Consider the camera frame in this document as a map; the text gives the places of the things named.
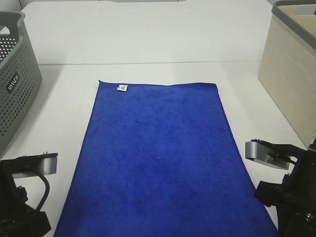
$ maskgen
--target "towel label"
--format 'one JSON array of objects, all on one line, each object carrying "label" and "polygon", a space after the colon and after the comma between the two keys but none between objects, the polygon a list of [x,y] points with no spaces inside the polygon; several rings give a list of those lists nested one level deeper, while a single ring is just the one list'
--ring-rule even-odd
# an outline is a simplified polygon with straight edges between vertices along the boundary
[{"label": "towel label", "polygon": [[128,85],[119,85],[118,86],[118,90],[120,90],[120,91],[127,91],[127,87],[128,87]]}]

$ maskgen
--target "white table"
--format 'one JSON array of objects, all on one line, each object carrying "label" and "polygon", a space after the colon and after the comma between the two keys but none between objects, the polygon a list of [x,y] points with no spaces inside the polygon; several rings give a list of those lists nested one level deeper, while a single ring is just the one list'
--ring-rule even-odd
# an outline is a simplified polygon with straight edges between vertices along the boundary
[{"label": "white table", "polygon": [[23,12],[39,64],[261,60],[266,0],[32,2]]},{"label": "white table", "polygon": [[[253,138],[304,148],[257,80],[259,66],[260,62],[41,66],[43,84],[3,158],[58,152],[57,174],[47,176],[51,191],[43,210],[53,228],[47,237],[53,236],[71,184],[98,80],[152,84],[214,82],[242,157],[244,143]],[[260,180],[281,182],[287,173],[244,158],[243,161],[255,186]],[[17,179],[16,183],[27,188],[28,204],[36,206],[44,189],[40,179]],[[269,208],[269,213],[277,223],[275,209]]]},{"label": "white table", "polygon": [[[98,80],[216,83],[255,186],[260,180],[280,183],[287,171],[245,160],[246,141],[304,148],[257,79],[271,16],[266,0],[34,2],[24,12],[43,83],[3,159],[58,152],[57,174],[47,176],[51,191],[43,210],[53,228],[47,237],[53,236],[71,184]],[[16,183],[27,188],[27,203],[36,206],[41,181]],[[275,208],[268,211],[277,224]]]}]

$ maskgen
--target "storage bin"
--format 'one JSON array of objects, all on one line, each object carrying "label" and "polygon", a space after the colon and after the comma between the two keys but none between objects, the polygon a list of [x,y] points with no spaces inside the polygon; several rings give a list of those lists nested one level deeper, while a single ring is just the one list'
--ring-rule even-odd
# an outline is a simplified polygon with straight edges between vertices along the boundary
[{"label": "storage bin", "polygon": [[41,84],[40,69],[22,12],[0,12],[0,155],[29,111]]},{"label": "storage bin", "polygon": [[[309,7],[310,13],[300,13]],[[259,80],[308,147],[316,131],[316,0],[278,1]]]}]

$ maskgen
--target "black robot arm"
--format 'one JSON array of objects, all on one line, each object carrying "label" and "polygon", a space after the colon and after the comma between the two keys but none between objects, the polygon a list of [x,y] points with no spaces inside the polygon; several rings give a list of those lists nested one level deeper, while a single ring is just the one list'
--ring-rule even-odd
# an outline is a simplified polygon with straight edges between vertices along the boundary
[{"label": "black robot arm", "polygon": [[[48,193],[44,175],[56,173],[57,153],[25,156],[0,161],[0,237],[42,237],[51,227],[45,212],[40,211]],[[38,176],[45,184],[45,193],[34,209],[24,187],[16,187],[14,178]]]},{"label": "black robot arm", "polygon": [[279,237],[315,237],[316,152],[261,140],[245,147],[246,158],[258,163],[286,170],[295,165],[281,184],[260,181],[255,197],[265,206],[276,206]]}]

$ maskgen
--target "blue towel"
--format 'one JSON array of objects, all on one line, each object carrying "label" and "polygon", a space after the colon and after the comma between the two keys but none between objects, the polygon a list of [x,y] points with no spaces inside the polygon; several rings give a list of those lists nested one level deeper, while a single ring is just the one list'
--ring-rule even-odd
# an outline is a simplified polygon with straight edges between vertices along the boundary
[{"label": "blue towel", "polygon": [[215,84],[100,82],[55,237],[277,237]]}]

